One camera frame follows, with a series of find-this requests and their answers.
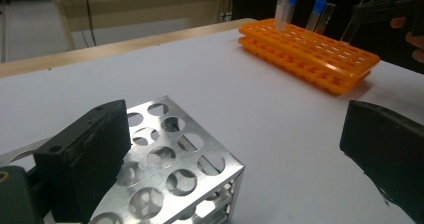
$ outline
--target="metal surface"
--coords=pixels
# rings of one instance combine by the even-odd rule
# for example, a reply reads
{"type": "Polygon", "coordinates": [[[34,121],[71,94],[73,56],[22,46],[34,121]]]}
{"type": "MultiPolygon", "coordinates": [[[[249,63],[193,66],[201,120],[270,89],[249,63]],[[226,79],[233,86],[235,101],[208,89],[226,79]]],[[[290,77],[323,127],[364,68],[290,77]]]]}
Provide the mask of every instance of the metal surface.
{"type": "Polygon", "coordinates": [[[244,166],[169,98],[128,109],[132,148],[91,223],[225,223],[244,166]]]}

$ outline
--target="cable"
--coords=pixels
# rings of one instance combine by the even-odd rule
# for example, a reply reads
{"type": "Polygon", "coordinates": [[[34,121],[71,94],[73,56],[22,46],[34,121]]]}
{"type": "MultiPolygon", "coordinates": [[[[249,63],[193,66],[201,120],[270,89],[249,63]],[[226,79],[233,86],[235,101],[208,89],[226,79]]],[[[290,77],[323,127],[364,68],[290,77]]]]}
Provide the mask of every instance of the cable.
{"type": "Polygon", "coordinates": [[[94,46],[97,46],[96,38],[94,36],[93,19],[91,17],[90,2],[88,0],[85,0],[85,3],[86,3],[86,6],[87,6],[88,24],[90,26],[91,39],[93,39],[94,46]]]}
{"type": "Polygon", "coordinates": [[[75,6],[75,2],[74,0],[70,0],[71,1],[71,5],[72,5],[72,9],[74,9],[75,15],[77,16],[78,20],[79,20],[79,24],[80,24],[80,30],[81,30],[81,35],[82,35],[82,39],[84,40],[85,46],[86,47],[90,47],[88,45],[87,39],[85,38],[85,34],[84,34],[84,25],[83,25],[83,21],[81,18],[81,14],[78,11],[78,8],[75,6]]]}

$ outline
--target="black wire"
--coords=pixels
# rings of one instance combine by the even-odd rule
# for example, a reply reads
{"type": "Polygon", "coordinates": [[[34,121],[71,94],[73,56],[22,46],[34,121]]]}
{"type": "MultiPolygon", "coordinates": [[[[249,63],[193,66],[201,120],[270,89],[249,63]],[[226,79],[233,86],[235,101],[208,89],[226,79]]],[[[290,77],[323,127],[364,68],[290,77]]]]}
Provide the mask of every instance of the black wire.
{"type": "Polygon", "coordinates": [[[89,27],[90,27],[91,39],[93,39],[94,46],[97,46],[96,38],[94,36],[93,19],[92,19],[92,16],[91,16],[90,2],[88,0],[85,0],[85,3],[86,3],[86,6],[87,6],[88,24],[89,24],[89,27]]]}

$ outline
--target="tabletop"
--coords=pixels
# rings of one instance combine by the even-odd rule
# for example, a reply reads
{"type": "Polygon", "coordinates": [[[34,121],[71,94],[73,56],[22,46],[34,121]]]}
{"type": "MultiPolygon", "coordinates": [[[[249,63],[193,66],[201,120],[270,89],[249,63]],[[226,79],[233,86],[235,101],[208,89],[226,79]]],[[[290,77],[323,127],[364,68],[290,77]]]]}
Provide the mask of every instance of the tabletop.
{"type": "Polygon", "coordinates": [[[352,91],[332,96],[243,50],[240,24],[124,53],[65,53],[70,60],[57,66],[50,56],[33,70],[0,69],[0,153],[53,136],[97,105],[168,95],[246,165],[233,223],[412,224],[339,142],[349,100],[424,123],[423,76],[381,61],[352,91]]]}

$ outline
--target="person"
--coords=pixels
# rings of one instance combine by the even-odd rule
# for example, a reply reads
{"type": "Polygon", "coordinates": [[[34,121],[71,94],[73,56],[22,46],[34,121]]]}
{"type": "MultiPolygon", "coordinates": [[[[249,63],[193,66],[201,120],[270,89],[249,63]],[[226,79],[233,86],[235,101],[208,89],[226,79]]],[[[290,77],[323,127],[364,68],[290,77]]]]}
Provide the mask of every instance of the person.
{"type": "MultiPolygon", "coordinates": [[[[305,27],[314,2],[315,0],[298,0],[292,24],[305,27]]],[[[327,0],[327,2],[336,4],[336,8],[324,35],[334,40],[340,40],[352,17],[352,7],[357,5],[360,0],[327,0]]],[[[276,3],[277,0],[233,0],[232,19],[273,18],[276,3]]],[[[404,19],[392,21],[397,26],[391,26],[390,21],[364,24],[359,28],[351,45],[375,53],[382,60],[394,65],[424,74],[424,64],[417,61],[422,60],[423,37],[411,37],[410,34],[407,34],[408,30],[400,28],[403,26],[402,20],[404,19]]]]}
{"type": "MultiPolygon", "coordinates": [[[[399,29],[405,26],[406,18],[405,17],[399,17],[399,18],[393,18],[390,22],[390,25],[392,28],[399,29]]],[[[407,42],[411,43],[418,49],[416,49],[412,53],[412,57],[421,62],[424,63],[424,36],[412,36],[411,32],[408,32],[405,36],[405,39],[407,42]]]]}

